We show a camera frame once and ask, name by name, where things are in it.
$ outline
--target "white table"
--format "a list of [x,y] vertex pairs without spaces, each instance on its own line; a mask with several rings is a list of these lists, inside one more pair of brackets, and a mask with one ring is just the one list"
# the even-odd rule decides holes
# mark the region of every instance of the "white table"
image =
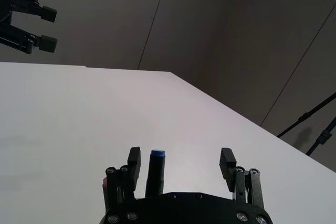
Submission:
[[336,174],[168,72],[0,63],[0,219],[99,223],[102,179],[140,146],[166,150],[164,191],[231,198],[221,147],[261,171],[274,223],[334,223]]

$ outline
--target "white tabletop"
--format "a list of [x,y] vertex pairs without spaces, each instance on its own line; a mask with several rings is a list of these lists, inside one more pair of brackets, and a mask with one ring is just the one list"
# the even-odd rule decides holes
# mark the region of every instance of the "white tabletop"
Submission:
[[164,191],[231,198],[221,147],[261,171],[273,223],[334,223],[336,174],[168,72],[0,63],[0,219],[99,223],[108,166],[166,150]]

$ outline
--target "wall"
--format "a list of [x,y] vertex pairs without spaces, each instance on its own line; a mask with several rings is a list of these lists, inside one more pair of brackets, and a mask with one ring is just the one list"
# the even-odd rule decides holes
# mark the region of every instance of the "wall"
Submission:
[[261,124],[335,0],[234,0],[197,86]]
[[[261,125],[278,134],[303,113],[336,92],[336,10],[325,23],[303,58],[277,103]],[[302,152],[307,152],[327,125],[336,116],[336,100],[282,137]],[[320,145],[311,157],[336,171],[336,134]]]
[[231,0],[161,0],[139,69],[195,83],[213,53]]
[[39,0],[58,11],[49,23],[14,14],[13,25],[38,36],[58,38],[54,54],[33,55],[0,45],[0,61],[138,67],[159,0]]

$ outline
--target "blue cap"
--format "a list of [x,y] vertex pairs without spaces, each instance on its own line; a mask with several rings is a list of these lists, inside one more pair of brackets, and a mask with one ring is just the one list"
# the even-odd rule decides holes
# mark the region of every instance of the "blue cap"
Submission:
[[156,157],[165,157],[165,153],[162,150],[152,150],[151,155]]

